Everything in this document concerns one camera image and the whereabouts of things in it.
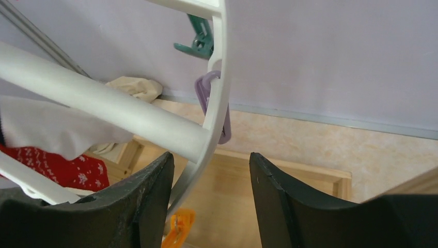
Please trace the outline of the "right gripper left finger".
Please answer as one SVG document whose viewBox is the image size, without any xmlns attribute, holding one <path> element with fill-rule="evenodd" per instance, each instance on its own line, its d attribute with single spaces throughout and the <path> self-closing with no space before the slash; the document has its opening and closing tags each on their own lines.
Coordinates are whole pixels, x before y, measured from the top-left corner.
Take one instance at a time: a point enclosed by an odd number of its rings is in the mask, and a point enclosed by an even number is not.
<svg viewBox="0 0 438 248">
<path fill-rule="evenodd" d="M 19 188 L 1 190 L 1 247 L 160 247 L 174 156 L 75 203 L 49 205 Z"/>
</svg>

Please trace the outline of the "lilac plastic clip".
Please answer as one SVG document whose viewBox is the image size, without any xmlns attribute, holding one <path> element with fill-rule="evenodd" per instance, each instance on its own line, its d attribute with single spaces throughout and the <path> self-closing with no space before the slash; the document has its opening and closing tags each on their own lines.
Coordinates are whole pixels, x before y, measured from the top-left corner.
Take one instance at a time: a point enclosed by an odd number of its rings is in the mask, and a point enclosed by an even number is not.
<svg viewBox="0 0 438 248">
<path fill-rule="evenodd" d="M 199 101 L 199 104 L 201 106 L 201 109 L 204 113 L 204 115 L 207 115 L 207 112 L 210 110 L 210 105 L 213 105 L 213 110 L 216 110 L 216 102 L 214 98 L 212 97 L 212 82 L 215 79 L 221 78 L 221 71 L 220 70 L 212 70 L 205 75 L 200 76 L 194 84 L 195 92 L 197 95 L 197 99 Z M 231 140 L 232 137 L 232 129 L 231 129 L 231 122 L 230 122 L 230 111 L 229 111 L 229 105 L 227 105 L 226 113 L 223 119 L 223 126 L 221 129 L 221 135 L 218 140 L 219 145 L 223 145 Z"/>
</svg>

